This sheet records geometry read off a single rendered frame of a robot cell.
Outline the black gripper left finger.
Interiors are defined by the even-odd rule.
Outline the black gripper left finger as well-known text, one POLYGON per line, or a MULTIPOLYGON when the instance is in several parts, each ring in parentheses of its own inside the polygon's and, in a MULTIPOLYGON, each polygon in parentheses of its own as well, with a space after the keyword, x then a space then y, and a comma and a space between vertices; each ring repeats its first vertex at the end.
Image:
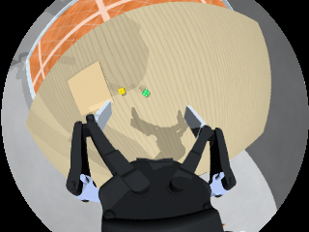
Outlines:
POLYGON ((99 188, 91 178, 86 137, 92 138, 111 174, 117 173, 133 193, 143 195, 149 190, 149 180, 134 168, 118 149, 113 147, 102 132, 111 115, 111 101, 106 101, 95 115, 86 116, 86 124, 82 124, 81 121, 74 123, 70 148, 70 172, 66 187, 83 202, 100 202, 99 188))

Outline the beige square mat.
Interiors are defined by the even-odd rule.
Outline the beige square mat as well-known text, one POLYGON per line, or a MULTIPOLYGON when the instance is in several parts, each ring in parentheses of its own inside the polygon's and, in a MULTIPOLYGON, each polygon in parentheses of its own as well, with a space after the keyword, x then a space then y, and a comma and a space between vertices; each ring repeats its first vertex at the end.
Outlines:
POLYGON ((68 84, 82 116, 101 108, 107 100, 114 103, 99 61, 76 74, 68 84))

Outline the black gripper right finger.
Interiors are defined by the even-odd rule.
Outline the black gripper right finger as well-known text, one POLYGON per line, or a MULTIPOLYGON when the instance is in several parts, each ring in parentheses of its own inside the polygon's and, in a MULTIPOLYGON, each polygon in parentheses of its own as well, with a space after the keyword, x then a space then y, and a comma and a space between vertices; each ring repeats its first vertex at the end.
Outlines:
POLYGON ((211 186, 211 197, 218 198, 237 183, 230 167, 223 131, 221 128, 212 130, 190 105, 186 106, 183 118, 197 140, 180 168, 172 177, 169 189, 178 193, 188 186, 200 162, 207 141, 209 141, 211 156, 209 185, 211 186))

